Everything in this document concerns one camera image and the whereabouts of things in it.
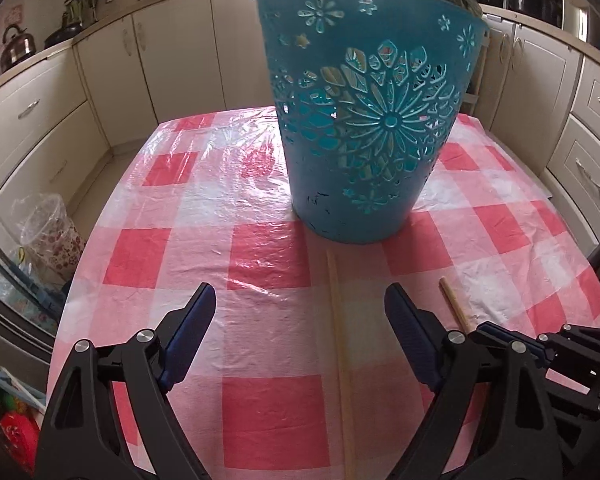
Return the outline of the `wooden chopstick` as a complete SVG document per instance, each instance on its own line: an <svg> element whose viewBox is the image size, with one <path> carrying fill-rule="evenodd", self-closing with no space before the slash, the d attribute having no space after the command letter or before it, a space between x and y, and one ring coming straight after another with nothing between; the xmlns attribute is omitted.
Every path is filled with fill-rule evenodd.
<svg viewBox="0 0 600 480"><path fill-rule="evenodd" d="M326 262L329 280L330 308L332 309L332 327L334 328L338 368L343 471L344 478L355 479L355 437L350 382L350 359L348 352L346 323L344 322L342 313L342 298L339 286L336 257L331 249L326 250Z"/></svg>
<svg viewBox="0 0 600 480"><path fill-rule="evenodd" d="M460 304L460 300L458 300L456 293L452 289L445 276L440 278L439 287L454 314L454 318L456 319L458 326L460 326L463 332L470 333L472 331L472 326L468 321L468 317L466 316L462 305Z"/></svg>

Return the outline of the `metal kettle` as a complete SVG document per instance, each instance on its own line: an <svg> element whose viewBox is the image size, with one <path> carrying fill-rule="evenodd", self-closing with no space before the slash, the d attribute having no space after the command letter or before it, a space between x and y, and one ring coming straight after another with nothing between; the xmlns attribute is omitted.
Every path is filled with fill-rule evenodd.
<svg viewBox="0 0 600 480"><path fill-rule="evenodd" d="M17 24L6 27L3 34L3 52L0 58L0 66L3 73L7 72L19 63L32 58L36 53L34 37Z"/></svg>

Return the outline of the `floral lined trash bin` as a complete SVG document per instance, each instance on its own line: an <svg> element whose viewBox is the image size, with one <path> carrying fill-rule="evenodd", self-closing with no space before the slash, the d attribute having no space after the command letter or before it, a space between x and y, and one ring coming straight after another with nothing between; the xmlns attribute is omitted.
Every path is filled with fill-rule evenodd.
<svg viewBox="0 0 600 480"><path fill-rule="evenodd" d="M71 281L82 257L85 242L57 193L38 193L12 204L12 218L20 244L45 270L63 283Z"/></svg>

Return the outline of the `teal perforated plastic basket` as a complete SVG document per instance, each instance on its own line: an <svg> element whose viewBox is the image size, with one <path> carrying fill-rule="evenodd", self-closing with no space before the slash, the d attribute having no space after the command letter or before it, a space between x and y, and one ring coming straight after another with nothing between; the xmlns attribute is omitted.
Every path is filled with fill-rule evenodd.
<svg viewBox="0 0 600 480"><path fill-rule="evenodd" d="M449 137L488 26L446 0L254 0L291 205L316 234L401 229Z"/></svg>

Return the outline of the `red white checkered tablecloth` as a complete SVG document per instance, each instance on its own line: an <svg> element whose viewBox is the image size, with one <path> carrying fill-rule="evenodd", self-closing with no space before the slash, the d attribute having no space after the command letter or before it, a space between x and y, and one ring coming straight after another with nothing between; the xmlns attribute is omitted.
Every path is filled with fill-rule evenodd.
<svg viewBox="0 0 600 480"><path fill-rule="evenodd" d="M50 376L76 341L126 341L209 283L213 322L169 396L198 457L215 479L339 479L340 321L355 471L382 479L431 399L387 321L385 290L401 284L453 327L441 281L474 323L529 336L600 326L588 260L476 118L456 118L402 230L370 245L325 240L294 215L272 108L175 119L137 153L88 238Z"/></svg>

